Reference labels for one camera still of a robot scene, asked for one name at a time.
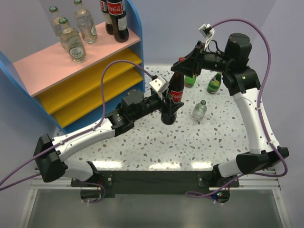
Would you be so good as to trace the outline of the green glass bottle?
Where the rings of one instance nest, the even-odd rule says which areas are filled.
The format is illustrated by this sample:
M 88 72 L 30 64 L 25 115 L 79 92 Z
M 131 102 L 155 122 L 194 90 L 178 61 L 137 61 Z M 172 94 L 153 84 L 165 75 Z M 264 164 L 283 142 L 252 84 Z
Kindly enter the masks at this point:
M 207 86 L 207 92 L 209 94 L 215 94 L 221 86 L 221 81 L 222 81 L 222 73 L 217 72 L 209 81 Z
M 196 82 L 196 76 L 190 77 L 190 76 L 185 76 L 184 83 L 185 87 L 191 88 L 194 86 Z

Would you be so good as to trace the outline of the cola bottle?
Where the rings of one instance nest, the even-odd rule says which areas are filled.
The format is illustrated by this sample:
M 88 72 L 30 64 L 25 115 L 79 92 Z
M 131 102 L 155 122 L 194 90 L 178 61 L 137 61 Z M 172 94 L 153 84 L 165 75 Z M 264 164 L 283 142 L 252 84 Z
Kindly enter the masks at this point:
M 184 75 L 174 72 L 169 83 L 171 100 L 175 102 L 181 102 L 184 90 Z M 176 117 L 177 115 L 173 116 L 171 119 L 163 119 L 161 117 L 161 121 L 166 125 L 172 125 L 175 122 Z
M 107 0 L 107 8 L 112 20 L 114 38 L 117 42 L 126 42 L 129 38 L 124 0 Z

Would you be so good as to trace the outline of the clear soda bottle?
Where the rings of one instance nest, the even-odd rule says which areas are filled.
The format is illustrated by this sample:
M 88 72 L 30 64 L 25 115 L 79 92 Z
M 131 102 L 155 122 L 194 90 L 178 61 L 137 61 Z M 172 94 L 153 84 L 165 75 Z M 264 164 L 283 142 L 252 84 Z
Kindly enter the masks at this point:
M 61 26 L 60 37 L 65 50 L 74 62 L 84 62 L 86 51 L 79 33 L 69 24 L 67 18 L 60 18 L 58 22 Z
M 206 112 L 207 112 L 206 101 L 201 100 L 199 103 L 195 104 L 191 117 L 194 121 L 199 122 L 203 119 Z
M 58 8 L 56 6 L 51 6 L 49 8 L 50 13 L 52 14 L 52 21 L 51 21 L 51 26 L 53 28 L 53 31 L 58 38 L 61 46 L 64 48 L 64 45 L 62 43 L 61 39 L 61 31 L 62 31 L 62 24 L 59 23 L 59 20 L 62 18 L 62 16 L 59 14 Z

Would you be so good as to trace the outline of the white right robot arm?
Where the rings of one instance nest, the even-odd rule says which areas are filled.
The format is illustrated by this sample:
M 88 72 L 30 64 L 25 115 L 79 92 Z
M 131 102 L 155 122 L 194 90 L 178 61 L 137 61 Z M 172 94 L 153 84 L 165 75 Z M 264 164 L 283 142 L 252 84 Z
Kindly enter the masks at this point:
M 208 52 L 206 44 L 198 41 L 195 48 L 171 67 L 173 72 L 186 76 L 198 76 L 201 71 L 222 72 L 223 83 L 236 103 L 246 128 L 249 151 L 213 167 L 208 180 L 210 186 L 223 186 L 228 178 L 284 163 L 289 156 L 274 136 L 259 97 L 262 91 L 257 73 L 247 63 L 252 49 L 247 35 L 233 33 L 229 36 L 225 51 Z

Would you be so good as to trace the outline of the clear soda bottle shelved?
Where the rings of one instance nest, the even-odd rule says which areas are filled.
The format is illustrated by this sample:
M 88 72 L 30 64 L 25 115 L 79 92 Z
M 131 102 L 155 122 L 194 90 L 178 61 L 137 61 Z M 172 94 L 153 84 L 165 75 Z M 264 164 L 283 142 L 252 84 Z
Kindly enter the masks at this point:
M 95 43 L 97 41 L 97 31 L 90 11 L 83 6 L 81 0 L 73 0 L 73 2 L 76 7 L 74 17 L 82 39 L 87 44 Z

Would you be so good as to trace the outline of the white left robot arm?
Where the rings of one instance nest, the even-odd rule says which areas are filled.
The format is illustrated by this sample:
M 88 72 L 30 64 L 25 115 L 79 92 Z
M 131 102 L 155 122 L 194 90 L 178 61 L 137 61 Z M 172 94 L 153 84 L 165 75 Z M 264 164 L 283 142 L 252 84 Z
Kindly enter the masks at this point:
M 44 182 L 53 182 L 61 177 L 78 179 L 87 186 L 98 182 L 96 167 L 90 161 L 72 162 L 75 153 L 97 142 L 117 137 L 134 128 L 135 121 L 158 110 L 163 124 L 172 125 L 183 102 L 175 102 L 168 90 L 159 93 L 153 87 L 145 97 L 140 90 L 128 92 L 117 108 L 99 122 L 77 131 L 51 138 L 48 134 L 39 137 L 34 160 Z

